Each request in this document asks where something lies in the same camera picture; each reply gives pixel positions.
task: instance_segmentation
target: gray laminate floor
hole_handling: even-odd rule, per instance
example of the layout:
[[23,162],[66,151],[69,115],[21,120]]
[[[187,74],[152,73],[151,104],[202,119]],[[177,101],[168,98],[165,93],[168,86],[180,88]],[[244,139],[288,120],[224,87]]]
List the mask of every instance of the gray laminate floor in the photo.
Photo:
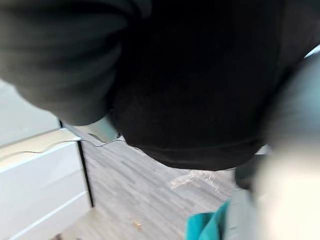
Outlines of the gray laminate floor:
[[96,207],[63,240],[183,240],[187,217],[216,210],[234,189],[232,171],[169,168],[121,141],[83,147]]

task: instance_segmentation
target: white drawer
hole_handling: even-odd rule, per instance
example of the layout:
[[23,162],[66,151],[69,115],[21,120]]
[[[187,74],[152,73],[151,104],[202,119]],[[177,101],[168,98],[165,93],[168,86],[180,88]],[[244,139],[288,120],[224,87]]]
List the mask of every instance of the white drawer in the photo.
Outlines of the white drawer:
[[8,240],[49,240],[75,223],[91,209],[88,192],[83,192]]
[[0,168],[0,204],[42,190],[82,169],[77,142]]
[[0,240],[19,233],[85,191],[84,172],[79,170],[43,188],[2,202]]

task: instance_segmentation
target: person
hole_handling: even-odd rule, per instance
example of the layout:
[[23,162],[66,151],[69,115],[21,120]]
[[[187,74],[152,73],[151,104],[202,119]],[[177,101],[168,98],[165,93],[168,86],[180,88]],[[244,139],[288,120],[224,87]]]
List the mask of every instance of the person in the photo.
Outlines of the person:
[[0,77],[66,123],[108,116],[174,168],[222,170],[266,143],[263,122],[320,43],[313,0],[5,0]]

